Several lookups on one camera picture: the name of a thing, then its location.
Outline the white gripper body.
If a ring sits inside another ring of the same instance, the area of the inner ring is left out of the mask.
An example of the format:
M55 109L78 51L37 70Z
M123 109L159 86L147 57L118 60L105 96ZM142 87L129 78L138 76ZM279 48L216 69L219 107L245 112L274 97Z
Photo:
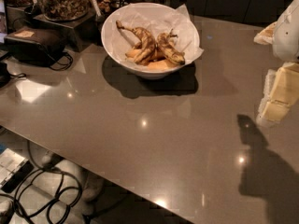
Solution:
M293 0L278 18L273 53L284 62L299 62L299 0Z

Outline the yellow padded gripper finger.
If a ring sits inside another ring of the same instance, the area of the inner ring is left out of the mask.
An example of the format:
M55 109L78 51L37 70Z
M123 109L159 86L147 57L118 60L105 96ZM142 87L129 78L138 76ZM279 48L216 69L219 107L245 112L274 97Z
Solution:
M269 24L253 38L253 41L261 45L272 45L276 24L276 22L272 22L271 24Z
M263 127L279 124L299 100L299 64L284 63L265 77L263 99L256 122Z

